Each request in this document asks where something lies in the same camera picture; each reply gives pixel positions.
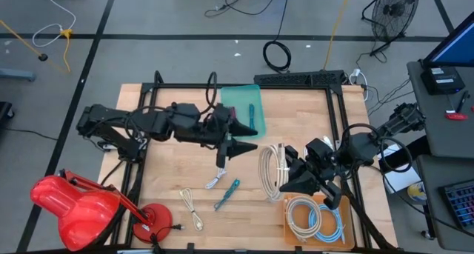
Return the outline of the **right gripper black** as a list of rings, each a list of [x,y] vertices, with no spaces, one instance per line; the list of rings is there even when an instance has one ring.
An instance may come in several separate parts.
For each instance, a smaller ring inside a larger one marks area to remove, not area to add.
[[[292,146],[284,147],[285,161],[289,171],[296,169],[295,162],[298,160],[298,151]],[[330,210],[335,210],[341,201],[341,189],[333,183],[336,177],[336,169],[326,158],[318,156],[306,156],[300,158],[303,162],[303,173],[286,184],[279,187],[282,193],[301,193],[314,195],[317,192],[325,194],[324,204]]]

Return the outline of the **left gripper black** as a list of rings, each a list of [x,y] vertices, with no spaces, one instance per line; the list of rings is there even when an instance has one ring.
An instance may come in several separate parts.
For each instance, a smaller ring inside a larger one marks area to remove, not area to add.
[[[258,131],[242,124],[233,118],[231,110],[223,104],[218,104],[210,117],[204,122],[204,139],[201,144],[209,150],[217,149],[216,166],[225,168],[227,158],[234,158],[241,154],[254,151],[257,144],[236,141],[230,135],[232,125],[233,136],[257,136]]]

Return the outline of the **teal translucent plastic bin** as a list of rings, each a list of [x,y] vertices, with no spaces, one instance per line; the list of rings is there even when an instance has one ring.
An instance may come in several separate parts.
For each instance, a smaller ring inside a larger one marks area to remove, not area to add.
[[[222,87],[221,103],[233,107],[236,118],[244,125],[258,131],[257,136],[240,136],[240,140],[253,140],[266,136],[267,128],[261,99],[261,89],[257,84]]]

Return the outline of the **white paper sheet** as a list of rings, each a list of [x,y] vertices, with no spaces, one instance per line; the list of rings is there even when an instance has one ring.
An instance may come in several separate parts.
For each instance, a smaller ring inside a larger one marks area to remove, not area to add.
[[[383,174],[384,186],[390,194],[396,193],[421,181],[419,174],[413,167],[403,173],[389,171]]]

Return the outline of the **white power adapter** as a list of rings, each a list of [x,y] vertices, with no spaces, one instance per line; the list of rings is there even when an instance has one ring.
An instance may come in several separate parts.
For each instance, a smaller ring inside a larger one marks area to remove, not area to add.
[[[364,90],[364,101],[367,101],[368,99],[368,91],[367,91],[367,87],[368,87],[368,82],[367,82],[367,77],[361,72],[360,69],[358,68],[355,68],[353,70],[353,72],[348,76],[348,80],[349,80],[349,83],[351,85],[358,85],[357,83],[357,80],[359,78],[362,78],[363,82],[360,84],[360,86],[362,87],[362,89]]]

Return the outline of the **round printed sticker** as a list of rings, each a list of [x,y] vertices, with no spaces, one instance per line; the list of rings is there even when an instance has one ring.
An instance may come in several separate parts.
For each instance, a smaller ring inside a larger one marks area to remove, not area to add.
[[[427,200],[427,194],[424,188],[424,183],[422,181],[411,184],[407,188],[407,194],[414,201],[421,202]]]

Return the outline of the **dark gray desk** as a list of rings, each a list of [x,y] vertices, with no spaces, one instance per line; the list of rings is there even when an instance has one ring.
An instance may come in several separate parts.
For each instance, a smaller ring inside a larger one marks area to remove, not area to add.
[[[421,79],[421,64],[411,61],[407,63],[407,71],[419,109],[426,116],[425,133],[430,152],[439,157],[474,158],[474,68],[457,69],[470,94],[461,111],[467,115],[463,121],[445,117],[447,110],[457,108],[462,92],[431,96]]]
[[[474,159],[419,156],[418,171],[424,182],[430,215],[456,227],[447,205],[443,202],[439,187],[474,180]],[[433,220],[438,244],[445,250],[474,253],[474,237],[466,235]]]

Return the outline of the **small black computer box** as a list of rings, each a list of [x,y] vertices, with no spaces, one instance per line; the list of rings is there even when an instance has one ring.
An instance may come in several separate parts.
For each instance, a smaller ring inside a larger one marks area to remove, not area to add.
[[[449,95],[465,88],[465,83],[454,67],[433,67],[421,74],[430,95]]]

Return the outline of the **red desk lamp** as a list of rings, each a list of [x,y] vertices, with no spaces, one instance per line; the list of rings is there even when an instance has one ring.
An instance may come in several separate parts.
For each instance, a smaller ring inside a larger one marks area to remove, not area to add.
[[[100,185],[69,170],[41,178],[30,199],[57,218],[61,241],[73,252],[105,243],[126,211],[136,219],[133,235],[144,243],[159,243],[171,230],[183,229],[163,204],[139,208],[113,185]]]

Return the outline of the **black pen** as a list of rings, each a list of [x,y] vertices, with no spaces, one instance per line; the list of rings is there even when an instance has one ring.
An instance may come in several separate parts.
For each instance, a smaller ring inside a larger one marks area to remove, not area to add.
[[[460,113],[460,112],[462,111],[462,108],[463,108],[463,106],[464,106],[466,100],[467,100],[469,97],[470,97],[469,91],[468,91],[468,90],[464,91],[464,92],[463,92],[463,95],[462,95],[462,97],[461,97],[461,100],[460,100],[460,102],[459,102],[459,104],[458,104],[458,106],[457,106],[457,108],[456,108],[456,112],[457,112],[457,113]]]

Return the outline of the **black floor fan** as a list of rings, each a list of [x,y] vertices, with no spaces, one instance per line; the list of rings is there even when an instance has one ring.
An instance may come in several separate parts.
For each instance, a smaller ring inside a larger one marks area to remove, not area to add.
[[[361,13],[361,20],[371,25],[376,41],[383,44],[369,52],[369,56],[380,53],[398,39],[405,37],[419,0],[372,0]]]

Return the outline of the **computer monitor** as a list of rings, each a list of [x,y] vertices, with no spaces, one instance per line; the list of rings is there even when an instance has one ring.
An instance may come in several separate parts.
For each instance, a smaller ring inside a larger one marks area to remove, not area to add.
[[[471,12],[423,62],[434,67],[474,67],[474,12]]]

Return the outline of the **gray floor bar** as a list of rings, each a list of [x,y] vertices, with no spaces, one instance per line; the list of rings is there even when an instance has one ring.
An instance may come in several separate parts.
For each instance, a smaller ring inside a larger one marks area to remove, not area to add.
[[[36,75],[31,71],[0,68],[0,78],[35,81]]]

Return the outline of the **black caster foot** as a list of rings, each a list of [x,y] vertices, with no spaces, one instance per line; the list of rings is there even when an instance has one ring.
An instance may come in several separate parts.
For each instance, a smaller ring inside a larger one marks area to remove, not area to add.
[[[13,105],[7,101],[0,101],[0,123],[15,116]]]

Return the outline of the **black aluminium table frame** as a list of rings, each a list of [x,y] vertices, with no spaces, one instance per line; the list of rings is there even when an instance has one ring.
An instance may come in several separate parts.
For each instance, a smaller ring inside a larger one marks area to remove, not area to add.
[[[235,87],[235,86],[242,86],[242,85],[251,85],[251,84],[217,84],[217,89],[218,89],[218,96],[220,96],[220,89],[222,87]],[[349,126],[347,111],[346,111],[346,104],[344,101],[344,85],[342,83],[340,84],[331,84],[330,86],[326,87],[305,87],[305,86],[281,86],[281,85],[260,85],[257,84],[260,89],[261,89],[261,99],[262,99],[262,104],[263,104],[263,109],[264,109],[264,114],[265,114],[265,122],[266,122],[266,136],[263,138],[259,139],[253,139],[252,143],[257,144],[258,140],[264,141],[269,139],[270,137],[273,136],[280,136],[284,137],[284,139],[287,139],[288,142],[289,140],[292,139],[290,138],[289,131],[286,130],[278,130],[277,128],[270,127],[272,121],[275,121],[273,117],[271,117],[272,114],[283,114],[283,113],[297,113],[296,107],[293,109],[290,109],[290,106],[287,106],[285,104],[285,108],[283,108],[283,104],[281,107],[278,107],[278,104],[271,104],[271,102],[276,102],[270,100],[270,95],[278,95],[282,94],[284,95],[284,98],[288,101],[283,101],[283,102],[289,102],[290,98],[296,97],[296,95],[303,95],[303,91],[298,92],[297,90],[306,90],[305,94],[309,94],[310,100],[309,102],[302,102],[303,106],[314,106],[311,107],[311,109],[316,109],[317,113],[322,116],[323,121],[325,121],[320,128],[316,129],[316,132],[331,132],[330,138],[333,139],[333,143],[338,143],[338,140],[341,138],[342,135],[342,129],[347,128]],[[119,94],[119,99],[117,102],[117,108],[130,108],[128,106],[134,105],[134,104],[127,104],[125,102],[134,102],[138,103],[138,106],[143,105],[144,103],[147,103],[147,105],[151,104],[158,104],[160,101],[161,97],[164,95],[167,95],[168,97],[166,98],[178,98],[179,101],[181,100],[186,100],[186,101],[194,101],[193,103],[200,102],[199,99],[203,98],[200,96],[197,96],[198,93],[204,95],[205,88],[207,87],[207,84],[196,84],[196,83],[191,83],[191,84],[184,84],[184,83],[164,83],[162,81],[161,76],[158,76],[158,80],[154,80],[154,82],[149,82],[149,83],[142,83],[142,84],[123,84],[121,86],[121,91]],[[142,163],[140,163],[137,168],[132,169],[132,165],[125,165],[124,173],[123,175],[123,180],[120,181],[120,184],[123,184],[123,187],[129,187],[132,189],[132,184],[131,181],[136,179],[136,176],[139,176],[138,178],[140,179],[140,183],[144,183],[145,180],[144,176],[148,176],[146,170],[148,170],[148,164],[151,164],[151,158],[148,158],[148,160],[145,158]],[[366,172],[367,170],[362,170],[359,174],[360,176],[354,176],[353,179],[355,180],[350,180],[350,183],[344,182],[343,185],[345,184],[343,190],[351,190],[355,194],[355,199],[358,201],[358,206],[361,208],[364,208],[366,210],[367,214],[369,213],[369,201],[367,200],[364,202],[363,199],[363,189],[365,187],[374,187],[375,191],[381,191],[381,180],[375,179],[375,176],[365,176],[364,173],[367,175],[368,173]],[[385,204],[380,204],[383,205],[384,211],[382,211],[382,216],[381,220],[375,220],[373,219],[374,222],[374,227],[377,227],[380,229],[381,235],[386,237],[387,242],[391,243],[395,247],[397,240],[395,236],[395,231],[393,228],[393,223],[391,219],[389,220],[388,217],[391,217],[391,215],[388,213],[388,203]],[[353,219],[353,232],[355,236],[355,246],[353,250],[349,250],[349,253],[355,253],[358,251],[361,251],[361,253],[384,253],[384,251],[387,251],[388,253],[389,250],[385,250],[384,248],[380,248],[377,245],[377,242],[373,238],[373,236],[369,233],[369,228],[367,228],[367,224],[364,224],[364,222],[356,215],[356,212],[351,209],[352,213],[352,219]],[[119,243],[121,241],[124,242],[124,245],[127,247],[131,248],[137,248],[138,247],[143,247],[145,246],[145,243],[142,241],[139,241],[134,235],[132,231],[132,224],[135,219],[129,218],[129,213],[126,213],[125,216],[123,217],[123,220],[119,225],[117,225],[116,231],[113,232],[113,236],[111,239],[111,244],[112,243]],[[194,245],[195,247],[195,253],[204,250],[208,251],[211,250],[211,247],[217,247],[216,250],[218,252],[222,251],[224,252],[225,250],[230,250],[230,249],[247,249],[247,252],[250,253],[250,251],[268,251],[268,252],[279,252],[279,251],[286,251],[286,250],[277,250],[277,246],[275,245],[270,246],[270,249],[268,250],[257,250],[257,247],[250,247],[250,245],[247,247],[218,247],[217,243],[211,243],[210,247],[207,245],[197,247],[197,244]]]

